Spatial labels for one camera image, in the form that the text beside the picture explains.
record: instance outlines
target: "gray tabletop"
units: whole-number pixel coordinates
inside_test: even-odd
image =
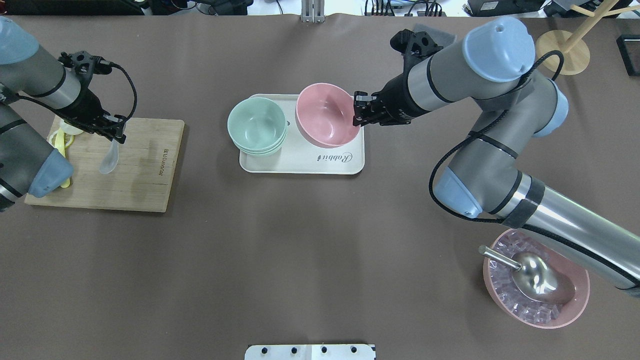
[[[136,116],[182,119],[164,214],[16,204],[0,216],[1,359],[242,359],[247,345],[366,342],[380,359],[637,359],[640,302],[591,274],[582,316],[526,326],[489,297],[481,244],[504,228],[471,224],[429,198],[428,176],[479,115],[467,99],[410,126],[365,129],[355,176],[250,174],[226,131],[256,93],[329,82],[380,90],[401,72],[389,38],[417,22],[459,37],[488,19],[332,15],[16,17],[52,53],[81,49],[123,65]],[[579,20],[526,19],[534,38]],[[518,166],[640,233],[640,79],[616,38],[640,22],[601,21],[587,70],[560,77],[571,110]],[[124,77],[96,77],[126,113]],[[14,106],[44,134],[52,115]]]

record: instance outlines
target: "wooden cutting board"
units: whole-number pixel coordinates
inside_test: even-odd
[[[56,117],[49,136],[58,129]],[[153,211],[164,213],[180,151],[184,121],[132,118],[127,139],[120,145],[118,166],[103,175],[98,169],[111,143],[83,133],[67,148],[74,166],[71,186],[57,188],[38,199],[26,195],[25,204],[68,208]]]

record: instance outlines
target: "pink bowl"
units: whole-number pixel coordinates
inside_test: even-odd
[[[504,233],[502,233],[493,242],[491,248],[494,248],[495,244],[498,241],[506,240],[507,235],[512,234],[514,232],[519,232],[519,230],[509,229]],[[520,320],[521,322],[526,323],[527,325],[537,327],[540,329],[556,329],[559,327],[567,326],[570,323],[576,321],[578,317],[580,317],[584,309],[587,307],[587,302],[589,302],[589,292],[591,291],[591,283],[589,281],[589,273],[587,273],[587,270],[583,269],[579,265],[576,265],[573,261],[570,261],[569,259],[549,249],[548,247],[545,247],[542,244],[540,245],[545,250],[545,252],[549,255],[549,260],[547,261],[547,263],[551,267],[555,268],[558,272],[561,272],[562,274],[565,274],[567,277],[569,277],[569,279],[572,281],[573,285],[575,286],[575,296],[573,297],[573,300],[569,301],[568,303],[562,306],[562,309],[560,310],[560,314],[556,319],[553,319],[546,324],[542,324],[542,323],[533,324],[520,319],[519,317],[514,315],[511,311],[509,311],[506,308],[506,306],[500,301],[500,299],[498,298],[498,294],[493,288],[493,284],[491,282],[491,274],[490,274],[490,266],[489,266],[488,258],[484,259],[484,265],[483,265],[484,285],[486,286],[486,289],[489,291],[489,295],[491,295],[491,298],[493,299],[493,301],[495,301],[495,303],[498,304],[498,306],[505,313],[509,314],[509,316],[516,318],[517,320]]]
[[[353,98],[343,89],[326,83],[307,86],[296,102],[296,124],[310,143],[325,149],[355,139],[360,126],[353,126]]]

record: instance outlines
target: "round wooden base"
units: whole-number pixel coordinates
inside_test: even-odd
[[[553,30],[542,34],[536,41],[536,57],[539,58],[551,50],[560,50],[560,45],[566,43],[572,34],[569,31]],[[589,65],[589,48],[587,44],[580,39],[571,51],[564,54],[564,65],[560,74],[576,75],[581,73]],[[557,56],[551,56],[542,64],[549,70],[556,71],[559,59]]]

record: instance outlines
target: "mint green bowl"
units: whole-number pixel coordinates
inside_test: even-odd
[[[250,97],[231,110],[227,131],[234,144],[247,154],[271,154],[284,142],[287,120],[274,101]]]

